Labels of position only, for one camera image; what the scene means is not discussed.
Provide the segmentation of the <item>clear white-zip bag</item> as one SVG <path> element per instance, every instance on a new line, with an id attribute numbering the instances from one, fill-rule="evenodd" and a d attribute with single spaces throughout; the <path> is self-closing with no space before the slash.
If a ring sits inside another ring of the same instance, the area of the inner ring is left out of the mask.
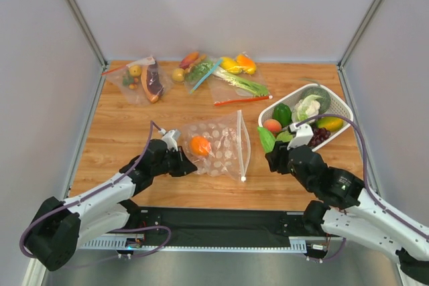
<path id="1" fill-rule="evenodd" d="M 227 175 L 240 182 L 247 181 L 251 142 L 241 110 L 184 125 L 180 132 L 180 144 L 187 158 L 197 167 L 197 174 L 210 177 Z M 211 144 L 208 157 L 191 153 L 189 142 L 194 136 L 208 139 Z"/>

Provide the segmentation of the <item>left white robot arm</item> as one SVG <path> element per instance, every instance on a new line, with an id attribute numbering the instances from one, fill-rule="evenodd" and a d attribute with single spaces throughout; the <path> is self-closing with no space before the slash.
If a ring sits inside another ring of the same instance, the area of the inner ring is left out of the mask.
<path id="1" fill-rule="evenodd" d="M 130 228 L 137 208 L 131 198 L 150 187 L 155 177 L 182 177 L 196 170 L 181 146 L 152 139 L 140 155 L 103 184 L 65 200 L 44 200 L 19 245 L 47 270 L 56 271 L 86 242 Z"/>

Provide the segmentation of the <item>green fake bitter gourd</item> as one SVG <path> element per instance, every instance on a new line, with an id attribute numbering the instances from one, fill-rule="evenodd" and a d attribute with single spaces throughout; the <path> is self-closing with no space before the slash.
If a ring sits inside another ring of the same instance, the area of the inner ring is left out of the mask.
<path id="1" fill-rule="evenodd" d="M 272 152 L 275 145 L 275 136 L 273 135 L 273 133 L 265 127 L 258 127 L 257 132 L 259 134 L 259 140 L 261 142 L 261 146 L 264 152 Z"/>

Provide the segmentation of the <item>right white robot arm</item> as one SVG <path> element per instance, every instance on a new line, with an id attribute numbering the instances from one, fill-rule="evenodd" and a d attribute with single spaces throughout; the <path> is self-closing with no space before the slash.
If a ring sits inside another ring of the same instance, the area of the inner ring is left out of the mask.
<path id="1" fill-rule="evenodd" d="M 265 158 L 316 196 L 303 214 L 312 234 L 330 234 L 383 253 L 409 278 L 428 284 L 428 227 L 390 205 L 354 174 L 329 167 L 307 146 L 277 142 Z"/>

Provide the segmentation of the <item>fake cabbage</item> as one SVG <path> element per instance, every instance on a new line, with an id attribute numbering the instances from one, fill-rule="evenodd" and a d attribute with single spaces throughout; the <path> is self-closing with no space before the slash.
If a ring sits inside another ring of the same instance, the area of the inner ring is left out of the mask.
<path id="1" fill-rule="evenodd" d="M 292 110 L 292 122 L 297 123 L 305 121 L 310 117 L 319 115 L 320 103 L 318 99 L 321 99 L 320 95 L 311 94 L 305 98 L 299 100 L 293 107 Z"/>

